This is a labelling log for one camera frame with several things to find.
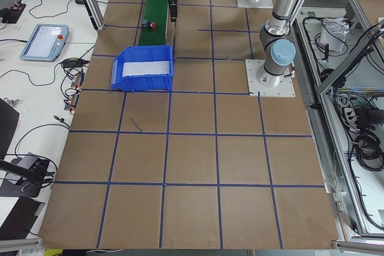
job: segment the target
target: cable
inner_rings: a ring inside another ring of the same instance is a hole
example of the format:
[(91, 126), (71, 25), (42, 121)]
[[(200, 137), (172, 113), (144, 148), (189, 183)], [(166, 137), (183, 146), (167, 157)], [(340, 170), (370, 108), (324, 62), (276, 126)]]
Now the cable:
[(318, 58), (317, 58), (317, 56), (316, 56), (316, 52), (313, 50), (313, 48), (312, 48), (312, 45), (311, 45), (311, 37), (310, 37), (310, 34), (309, 34), (309, 32), (308, 32), (308, 30), (307, 30), (307, 27), (306, 27), (306, 25), (305, 25), (305, 22), (308, 20), (308, 19), (310, 19), (310, 17), (306, 17), (306, 18), (304, 18), (303, 20), (302, 20), (302, 25), (303, 25), (303, 27), (304, 27), (304, 32), (305, 32), (305, 36), (307, 37), (307, 41), (308, 41), (308, 44), (309, 44), (309, 46), (310, 46), (310, 49), (311, 49), (311, 52), (312, 52), (312, 56), (313, 56), (313, 58), (314, 58), (314, 60), (316, 61), (316, 70), (317, 70), (317, 73), (318, 73), (318, 75), (320, 75), (320, 69), (319, 69), (319, 67), (321, 67), (321, 68), (323, 68), (323, 70), (325, 70), (325, 67), (320, 63), (320, 61), (318, 60)]
[(85, 55), (87, 55), (87, 53), (90, 52), (94, 47), (95, 47), (95, 44), (92, 45), (92, 47), (91, 47), (90, 49), (88, 49), (82, 56), (80, 56), (79, 59), (83, 59), (83, 57), (84, 57)]
[(89, 250), (86, 253), (90, 252), (98, 252), (98, 253), (114, 253), (114, 252), (119, 252), (122, 251), (123, 249), (117, 249), (117, 250), (102, 250), (102, 249), (95, 249), (95, 250)]
[(20, 40), (20, 39), (0, 39), (0, 42), (2, 41), (18, 41), (18, 42), (24, 42), (24, 43), (27, 43), (28, 41), (26, 40)]
[(30, 129), (27, 133), (25, 133), (25, 134), (23, 135), (23, 137), (20, 138), (20, 140), (16, 143), (16, 145), (15, 145), (15, 147), (14, 147), (14, 154), (15, 154), (15, 156), (19, 156), (19, 155), (17, 154), (17, 148), (18, 148), (19, 145), (21, 144), (22, 140), (23, 140), (29, 133), (35, 131), (36, 129), (39, 129), (39, 128), (42, 128), (42, 127), (47, 127), (47, 126), (60, 126), (60, 127), (64, 127), (65, 129), (68, 129), (68, 130), (69, 130), (68, 127), (66, 127), (66, 126), (64, 126), (64, 125), (61, 125), (61, 124), (42, 124), (42, 125), (36, 126), (36, 127), (32, 128), (32, 129)]
[(3, 27), (0, 28), (0, 30), (4, 30), (4, 29), (7, 28), (7, 27), (8, 27), (8, 20), (7, 20), (7, 22), (4, 23)]
[(64, 118), (60, 118), (59, 116), (57, 115), (53, 115), (53, 118), (55, 118), (57, 121), (59, 121), (60, 123), (63, 123), (66, 127), (68, 128), (71, 128), (69, 124), (66, 123), (65, 119)]
[(32, 14), (32, 10), (34, 10), (35, 8), (39, 7), (39, 6), (42, 6), (43, 4), (43, 0), (40, 0), (40, 4), (37, 4), (36, 6), (32, 7), (28, 13), (35, 19), (42, 19), (42, 18), (53, 18), (53, 17), (56, 17), (56, 16), (59, 16), (59, 15), (63, 15), (65, 13), (68, 12), (68, 9), (69, 9), (69, 4), (72, 2), (72, 1), (75, 1), (75, 0), (69, 0), (68, 3), (67, 3), (67, 9), (64, 11), (64, 12), (61, 12), (61, 13), (58, 13), (58, 14), (55, 14), (55, 15), (50, 15), (50, 16), (35, 16)]
[(55, 67), (53, 68), (53, 80), (52, 80), (51, 82), (49, 82), (49, 83), (45, 83), (45, 84), (35, 84), (35, 83), (31, 80), (31, 76), (29, 76), (29, 74), (28, 74), (27, 72), (24, 72), (24, 71), (21, 71), (21, 70), (16, 70), (16, 69), (12, 69), (12, 70), (7, 71), (6, 73), (0, 75), (0, 78), (1, 78), (1, 77), (4, 77), (4, 76), (7, 75), (8, 73), (11, 73), (11, 72), (18, 72), (18, 73), (22, 73), (22, 74), (27, 75), (29, 82), (31, 82), (31, 84), (32, 84), (33, 86), (37, 86), (37, 87), (39, 87), (39, 86), (48, 86), (48, 85), (51, 85), (51, 84), (53, 84), (53, 83), (55, 82), (55, 80), (56, 80), (56, 67), (57, 67), (59, 64), (60, 64), (60, 63), (57, 63), (57, 64), (55, 65)]
[(363, 213), (365, 215), (365, 218), (368, 220), (369, 223), (371, 223), (377, 229), (384, 231), (384, 227), (380, 226), (378, 223), (376, 223), (371, 218), (370, 214), (368, 213), (367, 208), (365, 207), (365, 203), (364, 203), (363, 195), (362, 195), (362, 192), (361, 192), (361, 188), (359, 189), (359, 182), (357, 181), (357, 177), (356, 177), (355, 171), (353, 170), (353, 167), (352, 167), (352, 154), (351, 153), (348, 155), (348, 165), (349, 165), (349, 170), (350, 170), (350, 172), (352, 174), (352, 179), (353, 179), (353, 183), (355, 184), (355, 188), (359, 192), (358, 193), (359, 202), (360, 202), (360, 205), (362, 207), (362, 210), (363, 210)]
[[(320, 38), (321, 38), (321, 33), (316, 34), (316, 36), (314, 37), (314, 43), (315, 43), (317, 49), (319, 49), (322, 53), (325, 53), (325, 49), (320, 46), (319, 42), (317, 42)], [(332, 56), (332, 57), (343, 56), (343, 55), (347, 54), (347, 52), (349, 50), (348, 44), (346, 44), (345, 47), (347, 47), (345, 52), (343, 52), (343, 53), (340, 52), (341, 54), (338, 54), (338, 55), (332, 55), (332, 54), (329, 54), (329, 55)]]

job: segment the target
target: black cable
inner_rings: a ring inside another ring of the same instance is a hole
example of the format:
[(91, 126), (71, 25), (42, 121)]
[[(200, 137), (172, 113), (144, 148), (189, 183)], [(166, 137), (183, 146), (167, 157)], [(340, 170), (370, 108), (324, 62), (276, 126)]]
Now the black cable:
[(350, 170), (350, 172), (352, 174), (352, 179), (353, 179), (353, 183), (355, 184), (355, 188), (359, 192), (358, 193), (359, 202), (361, 204), (361, 207), (362, 207), (363, 213), (365, 215), (365, 218), (368, 220), (369, 223), (371, 223), (377, 229), (384, 231), (384, 227), (380, 226), (378, 223), (376, 223), (371, 218), (370, 214), (368, 213), (367, 208), (365, 207), (365, 203), (364, 203), (364, 199), (363, 199), (363, 196), (362, 196), (362, 192), (361, 192), (361, 189), (359, 189), (359, 182), (357, 181), (357, 177), (356, 177), (355, 171), (353, 170), (353, 167), (352, 167), (352, 153), (348, 156), (348, 165), (349, 165), (349, 170)]
[(53, 115), (53, 118), (55, 118), (57, 121), (59, 121), (60, 123), (64, 124), (66, 127), (68, 128), (71, 128), (69, 124), (66, 123), (65, 119), (64, 118), (60, 118), (59, 116), (57, 115)]
[(47, 126), (60, 126), (60, 127), (64, 127), (65, 129), (68, 129), (68, 130), (69, 130), (68, 127), (66, 127), (66, 126), (64, 126), (64, 125), (61, 125), (61, 124), (42, 124), (42, 125), (36, 126), (36, 127), (32, 128), (32, 129), (30, 129), (27, 133), (25, 133), (25, 134), (23, 135), (23, 137), (20, 138), (20, 140), (16, 143), (16, 145), (15, 145), (15, 147), (14, 147), (14, 153), (15, 153), (15, 156), (19, 156), (19, 155), (17, 154), (17, 147), (20, 145), (21, 141), (22, 141), (22, 140), (23, 140), (29, 133), (31, 133), (31, 132), (33, 132), (34, 130), (39, 129), (39, 128), (41, 128), (41, 127), (47, 127)]
[(318, 60), (318, 58), (317, 58), (317, 56), (316, 56), (316, 52), (314, 51), (314, 49), (313, 49), (313, 47), (312, 47), (312, 44), (311, 44), (311, 37), (310, 37), (310, 34), (309, 34), (309, 32), (308, 32), (308, 30), (307, 30), (307, 27), (306, 27), (306, 21), (308, 20), (308, 19), (311, 19), (311, 17), (306, 17), (306, 18), (304, 18), (303, 20), (302, 20), (302, 25), (303, 25), (303, 28), (304, 28), (304, 32), (305, 32), (305, 36), (307, 37), (307, 41), (308, 41), (308, 45), (310, 46), (310, 49), (311, 49), (311, 52), (312, 52), (312, 55), (313, 55), (313, 58), (314, 58), (314, 60), (315, 60), (315, 62), (316, 62), (316, 70), (317, 70), (317, 73), (318, 73), (318, 75), (320, 75), (320, 69), (319, 69), (319, 67), (321, 67), (321, 68), (323, 68), (323, 70), (325, 70), (325, 67), (320, 63), (320, 61)]
[(37, 4), (36, 6), (32, 7), (32, 8), (28, 11), (28, 13), (29, 13), (33, 18), (35, 18), (35, 19), (53, 18), (53, 17), (56, 17), (56, 16), (63, 15), (63, 14), (65, 14), (65, 13), (67, 13), (67, 12), (68, 12), (68, 9), (69, 9), (69, 5), (70, 5), (70, 3), (71, 3), (72, 1), (75, 1), (75, 0), (69, 0), (69, 1), (68, 1), (68, 3), (67, 3), (67, 9), (66, 9), (64, 12), (61, 12), (61, 13), (58, 13), (58, 14), (55, 14), (55, 15), (50, 15), (50, 16), (34, 16), (34, 15), (32, 14), (31, 11), (32, 11), (33, 9), (39, 7), (39, 6), (42, 6), (42, 4), (43, 4), (43, 0), (40, 0), (40, 4)]
[(3, 76), (5, 76), (5, 75), (7, 75), (8, 73), (11, 73), (11, 72), (18, 72), (18, 73), (22, 73), (22, 74), (27, 75), (29, 82), (31, 82), (31, 84), (32, 84), (33, 86), (37, 86), (37, 87), (39, 87), (39, 86), (48, 86), (48, 85), (53, 84), (53, 83), (56, 81), (56, 67), (57, 67), (59, 64), (60, 64), (60, 63), (57, 63), (57, 64), (55, 65), (55, 67), (53, 68), (53, 80), (52, 80), (51, 82), (49, 82), (49, 83), (45, 83), (45, 84), (35, 84), (35, 83), (31, 80), (31, 76), (30, 76), (27, 72), (25, 72), (25, 71), (21, 71), (21, 70), (15, 70), (15, 69), (9, 70), (9, 71), (7, 71), (6, 73), (0, 75), (0, 78), (3, 77)]
[[(322, 53), (325, 53), (325, 49), (323, 47), (320, 46), (320, 43), (317, 42), (319, 39), (321, 38), (321, 33), (318, 33), (316, 34), (316, 36), (314, 37), (314, 43), (317, 47), (317, 49), (319, 49), (319, 51), (321, 51)], [(338, 55), (333, 55), (333, 54), (329, 54), (330, 56), (332, 57), (339, 57), (339, 56), (343, 56), (345, 54), (347, 54), (349, 48), (348, 48), (348, 45), (346, 44), (345, 47), (347, 47), (346, 51), (345, 52), (340, 52), (341, 54), (338, 54)]]
[(64, 98), (65, 98), (66, 100), (69, 100), (70, 97), (67, 96), (67, 95), (65, 94), (62, 85), (64, 84), (64, 81), (65, 81), (66, 78), (69, 78), (70, 80), (74, 80), (75, 75), (71, 74), (72, 70), (77, 71), (77, 73), (80, 74), (80, 76), (81, 76), (81, 78), (82, 78), (80, 82), (82, 83), (82, 82), (84, 81), (83, 70), (80, 71), (80, 70), (78, 70), (78, 69), (76, 69), (76, 68), (73, 68), (73, 67), (69, 68), (68, 70), (65, 70), (65, 68), (63, 67), (63, 65), (61, 65), (61, 67), (62, 67), (62, 69), (63, 69), (63, 71), (64, 71), (64, 73), (65, 73), (65, 76), (64, 76), (64, 78), (62, 79), (62, 82), (60, 83), (60, 91), (61, 91), (61, 94), (64, 96)]
[[(384, 170), (383, 150), (380, 140), (372, 132), (363, 132), (355, 138), (351, 153), (356, 153), (358, 164), (368, 170), (380, 172)], [(379, 160), (377, 167), (368, 164), (368, 161)]]
[(373, 25), (371, 27), (369, 27), (366, 31), (364, 31), (364, 33), (359, 37), (359, 39), (357, 40), (355, 46), (352, 48), (351, 52), (358, 46), (358, 44), (360, 43), (360, 41), (363, 39), (364, 36), (366, 36), (369, 32), (371, 32), (376, 26), (378, 26), (379, 24), (376, 24), (376, 25)]
[(94, 47), (95, 47), (95, 44), (94, 44), (90, 49), (88, 49), (82, 56), (80, 56), (79, 59), (83, 59), (83, 57), (84, 57), (85, 55), (87, 55), (87, 53), (90, 52)]
[(369, 63), (369, 64), (372, 66), (372, 68), (375, 69), (379, 74), (381, 74), (381, 75), (384, 76), (384, 72), (383, 72), (383, 71), (380, 71), (380, 68), (377, 68), (377, 67), (375, 66), (375, 64), (376, 64), (377, 66), (378, 66), (378, 64), (377, 64), (375, 61), (373, 61), (372, 58), (371, 58), (371, 60), (372, 60), (375, 64), (373, 64), (373, 63), (371, 62), (369, 56), (370, 56), (370, 55), (367, 56), (367, 61), (368, 61), (368, 63)]
[(34, 236), (38, 236), (38, 234), (33, 233), (31, 230), (28, 231), (29, 234), (32, 234)]
[(20, 40), (20, 39), (0, 39), (0, 42), (1, 41), (18, 41), (18, 42), (24, 42), (24, 43), (28, 42), (26, 40)]

